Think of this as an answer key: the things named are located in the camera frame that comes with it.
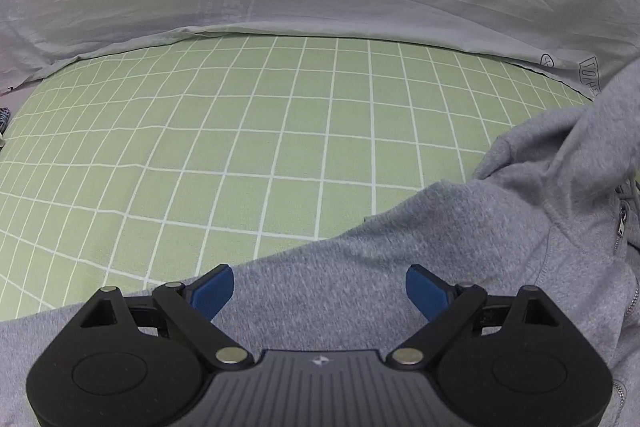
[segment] gray hoodie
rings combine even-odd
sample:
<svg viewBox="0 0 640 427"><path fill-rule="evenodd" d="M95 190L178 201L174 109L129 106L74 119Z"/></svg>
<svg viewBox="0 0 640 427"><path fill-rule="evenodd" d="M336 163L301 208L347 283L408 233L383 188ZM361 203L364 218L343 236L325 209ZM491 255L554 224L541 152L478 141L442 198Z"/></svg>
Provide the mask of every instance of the gray hoodie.
<svg viewBox="0 0 640 427"><path fill-rule="evenodd" d="M404 293L413 263L498 295L536 284L612 370L601 426L638 427L638 166L640 62L593 106L544 113L498 138L472 181L436 183L340 237L235 267L235 295L214 322L254 355L386 355L424 325ZM26 373L77 309L0 323L0 425L35 425Z"/></svg>

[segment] blue gripper pad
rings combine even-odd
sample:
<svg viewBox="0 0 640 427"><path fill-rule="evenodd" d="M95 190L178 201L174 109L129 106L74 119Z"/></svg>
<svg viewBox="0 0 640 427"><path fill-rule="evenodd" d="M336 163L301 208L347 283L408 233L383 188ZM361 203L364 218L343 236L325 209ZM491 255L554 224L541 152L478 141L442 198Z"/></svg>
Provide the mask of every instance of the blue gripper pad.
<svg viewBox="0 0 640 427"><path fill-rule="evenodd" d="M406 272L406 296L431 322L446 310L456 298L456 290L419 264Z"/></svg>
<svg viewBox="0 0 640 427"><path fill-rule="evenodd" d="M212 270L187 286L184 297L193 308L212 320L233 294L234 272L231 267L224 266Z"/></svg>

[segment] metal pivot pin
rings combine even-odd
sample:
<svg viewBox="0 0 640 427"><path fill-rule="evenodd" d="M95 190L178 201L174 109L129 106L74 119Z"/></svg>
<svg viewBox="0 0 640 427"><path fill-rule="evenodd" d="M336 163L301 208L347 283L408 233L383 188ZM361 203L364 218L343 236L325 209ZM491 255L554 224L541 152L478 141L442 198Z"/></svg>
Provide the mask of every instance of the metal pivot pin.
<svg viewBox="0 0 640 427"><path fill-rule="evenodd" d="M424 355L420 349L415 349L415 347L399 347L392 353L391 357L402 365L414 365L420 362Z"/></svg>
<svg viewBox="0 0 640 427"><path fill-rule="evenodd" d="M222 363L240 363L249 356L242 347L222 347L216 351L216 358Z"/></svg>

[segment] bed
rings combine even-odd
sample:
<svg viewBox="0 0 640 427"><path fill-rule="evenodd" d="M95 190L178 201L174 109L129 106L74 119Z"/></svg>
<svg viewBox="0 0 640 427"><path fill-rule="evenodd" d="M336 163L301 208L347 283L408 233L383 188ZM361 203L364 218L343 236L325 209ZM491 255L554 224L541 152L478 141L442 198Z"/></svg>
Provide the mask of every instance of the bed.
<svg viewBox="0 0 640 427"><path fill-rule="evenodd" d="M0 319L334 237L578 92L417 44L230 34L81 60L0 153Z"/></svg>

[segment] circular pad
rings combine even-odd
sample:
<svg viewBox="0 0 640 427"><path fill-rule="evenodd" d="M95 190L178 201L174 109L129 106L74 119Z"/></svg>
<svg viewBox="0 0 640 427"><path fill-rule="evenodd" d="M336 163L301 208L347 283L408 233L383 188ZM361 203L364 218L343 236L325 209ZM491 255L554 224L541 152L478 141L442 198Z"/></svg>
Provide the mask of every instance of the circular pad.
<svg viewBox="0 0 640 427"><path fill-rule="evenodd" d="M550 393L566 380L566 368L555 357L535 351L517 351L494 362L494 377L516 393Z"/></svg>
<svg viewBox="0 0 640 427"><path fill-rule="evenodd" d="M96 353L81 360L73 379L83 391L101 396L130 391L146 377L146 363L130 353Z"/></svg>

